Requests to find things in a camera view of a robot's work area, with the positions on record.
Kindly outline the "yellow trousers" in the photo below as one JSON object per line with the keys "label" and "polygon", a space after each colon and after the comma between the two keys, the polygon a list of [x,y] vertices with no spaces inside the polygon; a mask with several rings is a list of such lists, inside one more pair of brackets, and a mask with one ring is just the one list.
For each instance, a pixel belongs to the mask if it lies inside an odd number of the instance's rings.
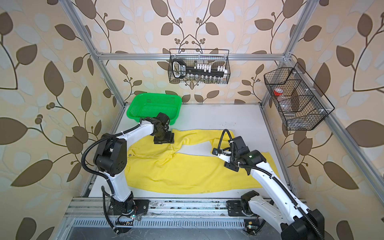
{"label": "yellow trousers", "polygon": [[207,194],[230,190],[261,188],[245,170],[234,172],[213,156],[180,153],[183,146],[208,142],[219,144],[220,130],[173,130],[173,144],[154,144],[146,136],[128,148],[124,170],[129,187],[163,194]]}

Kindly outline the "green plastic basket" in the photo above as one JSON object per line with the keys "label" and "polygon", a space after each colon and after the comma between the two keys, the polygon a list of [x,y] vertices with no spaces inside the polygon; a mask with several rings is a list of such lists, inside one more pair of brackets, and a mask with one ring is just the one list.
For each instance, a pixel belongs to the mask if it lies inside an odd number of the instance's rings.
{"label": "green plastic basket", "polygon": [[170,125],[173,125],[179,116],[181,105],[182,98],[177,95],[142,93],[133,99],[126,115],[139,122],[140,119],[155,118],[163,113],[170,118]]}

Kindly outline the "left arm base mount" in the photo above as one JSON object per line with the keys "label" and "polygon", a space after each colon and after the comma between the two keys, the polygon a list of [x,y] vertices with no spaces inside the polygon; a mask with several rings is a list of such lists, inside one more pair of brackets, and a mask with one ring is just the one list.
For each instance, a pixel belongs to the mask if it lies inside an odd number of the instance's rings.
{"label": "left arm base mount", "polygon": [[149,210],[149,200],[126,200],[125,202],[118,202],[111,199],[110,211],[115,216],[125,215],[143,215]]}

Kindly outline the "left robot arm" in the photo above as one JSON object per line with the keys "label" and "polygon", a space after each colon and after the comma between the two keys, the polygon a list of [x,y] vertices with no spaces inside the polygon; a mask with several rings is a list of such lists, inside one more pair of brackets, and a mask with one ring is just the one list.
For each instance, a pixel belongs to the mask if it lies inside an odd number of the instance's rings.
{"label": "left robot arm", "polygon": [[136,126],[118,134],[106,134],[97,144],[94,162],[106,178],[112,203],[123,211],[134,208],[133,193],[124,174],[129,147],[148,136],[153,137],[151,147],[155,144],[173,144],[175,134],[169,130],[170,122],[166,114],[159,113],[155,118],[140,119]]}

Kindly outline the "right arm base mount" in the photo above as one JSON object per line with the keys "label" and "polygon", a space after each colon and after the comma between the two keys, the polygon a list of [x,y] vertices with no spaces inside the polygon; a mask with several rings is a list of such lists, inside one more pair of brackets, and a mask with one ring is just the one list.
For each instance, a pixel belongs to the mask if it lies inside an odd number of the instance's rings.
{"label": "right arm base mount", "polygon": [[259,215],[251,211],[248,202],[245,200],[228,200],[226,207],[230,217],[259,217]]}

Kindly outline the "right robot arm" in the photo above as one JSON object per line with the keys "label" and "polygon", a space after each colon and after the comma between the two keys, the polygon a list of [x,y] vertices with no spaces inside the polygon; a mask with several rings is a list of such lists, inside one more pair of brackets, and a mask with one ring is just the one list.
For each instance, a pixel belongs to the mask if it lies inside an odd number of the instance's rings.
{"label": "right robot arm", "polygon": [[283,240],[323,240],[325,218],[320,211],[311,210],[296,197],[274,173],[266,157],[257,150],[250,151],[242,137],[230,138],[228,143],[224,149],[218,143],[212,154],[230,170],[244,169],[273,201],[269,203],[256,191],[250,191],[241,197],[243,214],[261,217]]}

